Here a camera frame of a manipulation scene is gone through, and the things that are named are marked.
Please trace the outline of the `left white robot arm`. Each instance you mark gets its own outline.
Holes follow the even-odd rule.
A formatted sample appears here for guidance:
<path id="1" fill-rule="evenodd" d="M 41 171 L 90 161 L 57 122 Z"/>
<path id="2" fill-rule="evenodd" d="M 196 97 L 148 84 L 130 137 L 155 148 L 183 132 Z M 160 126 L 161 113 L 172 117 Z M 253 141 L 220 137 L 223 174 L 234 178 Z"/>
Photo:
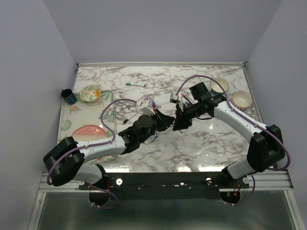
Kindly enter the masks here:
<path id="1" fill-rule="evenodd" d="M 75 178 L 82 165 L 108 155 L 122 155 L 137 150 L 156 132 L 167 130 L 175 118 L 155 110 L 153 115 L 141 115 L 132 126 L 104 142 L 76 141 L 64 138 L 45 157 L 47 184 L 62 186 Z"/>

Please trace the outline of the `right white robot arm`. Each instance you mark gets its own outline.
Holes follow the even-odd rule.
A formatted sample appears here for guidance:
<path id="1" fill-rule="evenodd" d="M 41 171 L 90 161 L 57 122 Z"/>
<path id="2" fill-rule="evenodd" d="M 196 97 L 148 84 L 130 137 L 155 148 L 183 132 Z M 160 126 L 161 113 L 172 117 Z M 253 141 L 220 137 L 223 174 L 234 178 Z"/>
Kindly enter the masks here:
<path id="1" fill-rule="evenodd" d="M 176 118 L 173 130 L 183 130 L 192 126 L 192 120 L 209 114 L 233 128 L 249 143 L 247 156 L 224 169 L 220 181 L 230 188 L 238 179 L 251 173 L 261 173 L 285 157 L 282 147 L 282 133 L 276 126 L 267 126 L 251 119 L 233 107 L 222 95 L 213 96 L 203 82 L 190 88 L 195 104 L 186 106 L 177 95 L 172 94 L 170 101 L 176 104 Z"/>

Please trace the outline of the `black tipped marker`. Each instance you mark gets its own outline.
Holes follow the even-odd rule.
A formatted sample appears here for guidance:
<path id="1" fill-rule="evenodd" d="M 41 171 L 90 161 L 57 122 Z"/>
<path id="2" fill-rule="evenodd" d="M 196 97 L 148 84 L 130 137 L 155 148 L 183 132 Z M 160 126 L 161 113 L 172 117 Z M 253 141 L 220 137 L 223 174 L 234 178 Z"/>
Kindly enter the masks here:
<path id="1" fill-rule="evenodd" d="M 135 117 L 138 113 L 134 113 L 132 116 L 130 116 L 129 118 L 126 118 L 122 123 L 126 124 L 128 123 L 133 117 Z"/>

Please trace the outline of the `white ceramic bowl blue rim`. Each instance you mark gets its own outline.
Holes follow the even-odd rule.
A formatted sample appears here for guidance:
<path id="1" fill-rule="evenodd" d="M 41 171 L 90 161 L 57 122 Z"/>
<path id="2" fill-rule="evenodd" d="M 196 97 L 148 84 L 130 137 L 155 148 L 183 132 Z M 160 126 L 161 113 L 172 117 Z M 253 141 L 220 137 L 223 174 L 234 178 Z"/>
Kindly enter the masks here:
<path id="1" fill-rule="evenodd" d="M 223 94 L 229 90 L 229 83 L 223 78 L 214 78 L 210 81 L 210 88 L 213 95 Z"/>

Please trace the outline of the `green capped marker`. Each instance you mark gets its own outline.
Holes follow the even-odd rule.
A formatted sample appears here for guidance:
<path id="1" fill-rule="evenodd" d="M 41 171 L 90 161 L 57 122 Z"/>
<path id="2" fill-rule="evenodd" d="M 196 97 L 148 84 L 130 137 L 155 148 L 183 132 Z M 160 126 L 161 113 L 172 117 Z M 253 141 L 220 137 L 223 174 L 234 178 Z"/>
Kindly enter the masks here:
<path id="1" fill-rule="evenodd" d="M 142 88 L 146 88 L 145 84 L 133 84 L 133 83 L 126 83 L 126 86 L 133 86 L 133 87 L 142 87 Z"/>

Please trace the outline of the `pink ceramic plate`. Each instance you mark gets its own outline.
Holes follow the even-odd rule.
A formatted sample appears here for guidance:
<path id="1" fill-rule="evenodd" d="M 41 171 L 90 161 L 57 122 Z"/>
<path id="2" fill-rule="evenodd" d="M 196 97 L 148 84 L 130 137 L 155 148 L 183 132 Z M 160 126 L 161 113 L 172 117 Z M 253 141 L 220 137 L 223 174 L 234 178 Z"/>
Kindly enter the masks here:
<path id="1" fill-rule="evenodd" d="M 76 129 L 73 134 L 76 141 L 92 141 L 108 138 L 107 132 L 97 125 L 85 125 Z"/>

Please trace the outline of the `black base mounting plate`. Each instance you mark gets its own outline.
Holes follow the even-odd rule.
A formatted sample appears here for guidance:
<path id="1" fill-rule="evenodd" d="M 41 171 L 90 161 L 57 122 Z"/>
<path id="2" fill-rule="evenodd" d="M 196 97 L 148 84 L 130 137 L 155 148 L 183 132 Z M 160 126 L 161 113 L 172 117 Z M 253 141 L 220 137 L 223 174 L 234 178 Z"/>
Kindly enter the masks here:
<path id="1" fill-rule="evenodd" d="M 221 192 L 249 188 L 249 179 L 224 179 L 221 172 L 109 173 L 120 200 L 219 199 Z"/>

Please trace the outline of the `floral ceramic bowl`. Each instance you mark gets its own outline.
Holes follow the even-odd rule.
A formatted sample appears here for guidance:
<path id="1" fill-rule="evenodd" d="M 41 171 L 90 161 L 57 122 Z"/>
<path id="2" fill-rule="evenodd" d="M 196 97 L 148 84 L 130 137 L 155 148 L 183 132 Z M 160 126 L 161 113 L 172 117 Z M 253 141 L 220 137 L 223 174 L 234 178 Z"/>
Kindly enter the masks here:
<path id="1" fill-rule="evenodd" d="M 101 89 L 99 86 L 87 85 L 81 89 L 80 98 L 87 103 L 93 103 L 99 99 L 100 94 Z"/>

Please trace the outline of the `floral plastic tray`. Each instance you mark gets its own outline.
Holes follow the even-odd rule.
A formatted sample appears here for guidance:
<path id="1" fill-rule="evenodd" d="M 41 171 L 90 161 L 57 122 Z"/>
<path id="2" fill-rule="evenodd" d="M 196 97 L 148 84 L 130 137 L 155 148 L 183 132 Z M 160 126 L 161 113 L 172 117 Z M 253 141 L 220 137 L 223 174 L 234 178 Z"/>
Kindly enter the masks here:
<path id="1" fill-rule="evenodd" d="M 100 98 L 93 103 L 83 101 L 78 93 L 76 97 L 77 102 L 73 105 L 62 101 L 57 142 L 60 143 L 64 138 L 72 136 L 76 129 L 85 125 L 100 126 L 107 132 L 108 138 L 112 137 L 111 131 L 101 123 L 100 116 L 105 107 L 114 101 L 113 92 L 101 91 Z"/>

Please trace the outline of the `dark blue metal cup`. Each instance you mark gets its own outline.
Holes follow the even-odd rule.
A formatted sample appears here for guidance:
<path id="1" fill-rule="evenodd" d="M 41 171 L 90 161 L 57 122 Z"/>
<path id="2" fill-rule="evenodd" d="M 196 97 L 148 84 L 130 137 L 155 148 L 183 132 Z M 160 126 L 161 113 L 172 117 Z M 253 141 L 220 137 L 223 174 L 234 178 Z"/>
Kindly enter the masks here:
<path id="1" fill-rule="evenodd" d="M 73 105 L 77 102 L 77 98 L 71 89 L 62 90 L 61 97 L 69 105 Z"/>

